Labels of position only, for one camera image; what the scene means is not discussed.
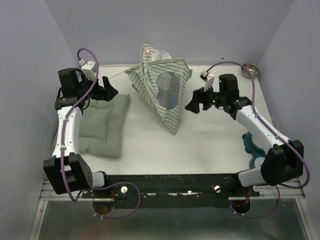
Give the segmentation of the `green striped pet tent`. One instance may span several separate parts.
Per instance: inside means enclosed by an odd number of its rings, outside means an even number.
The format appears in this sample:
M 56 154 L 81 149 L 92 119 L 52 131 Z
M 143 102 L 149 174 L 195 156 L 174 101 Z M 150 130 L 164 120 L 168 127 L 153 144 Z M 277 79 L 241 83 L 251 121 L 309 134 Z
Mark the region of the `green striped pet tent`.
M 125 73 L 150 109 L 171 134 L 176 135 L 186 85 L 193 74 L 186 60 L 144 44 L 140 49 L 140 63 Z

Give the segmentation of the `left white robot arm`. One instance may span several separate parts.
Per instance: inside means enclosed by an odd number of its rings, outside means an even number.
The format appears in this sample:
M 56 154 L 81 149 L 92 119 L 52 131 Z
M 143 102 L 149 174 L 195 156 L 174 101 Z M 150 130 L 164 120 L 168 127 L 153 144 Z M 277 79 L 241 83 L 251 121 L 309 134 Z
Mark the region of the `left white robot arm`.
M 80 155 L 80 124 L 86 101 L 111 101 L 118 91 L 104 76 L 98 83 L 97 67 L 65 68 L 58 71 L 60 88 L 54 103 L 58 116 L 56 143 L 50 159 L 43 161 L 43 170 L 56 194 L 93 189 L 101 198 L 107 197 L 111 185 L 106 173 L 92 172 Z

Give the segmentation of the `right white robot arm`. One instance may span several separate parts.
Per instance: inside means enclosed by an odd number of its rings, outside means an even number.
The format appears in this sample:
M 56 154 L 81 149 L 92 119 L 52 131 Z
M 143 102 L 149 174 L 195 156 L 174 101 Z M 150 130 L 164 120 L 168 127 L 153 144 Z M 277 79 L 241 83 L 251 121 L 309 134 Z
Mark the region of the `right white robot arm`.
M 185 109 L 195 114 L 200 112 L 200 105 L 204 111 L 212 106 L 223 109 L 247 129 L 257 141 L 255 146 L 265 153 L 260 166 L 235 174 L 235 179 L 230 183 L 230 191 L 234 195 L 241 196 L 247 192 L 248 187 L 254 185 L 282 185 L 303 174 L 303 144 L 278 132 L 256 110 L 252 100 L 240 96 L 238 80 L 234 74 L 219 76 L 219 91 L 213 90 L 215 76 L 212 73 L 203 71 L 200 78 L 205 85 L 193 91 L 192 99 Z

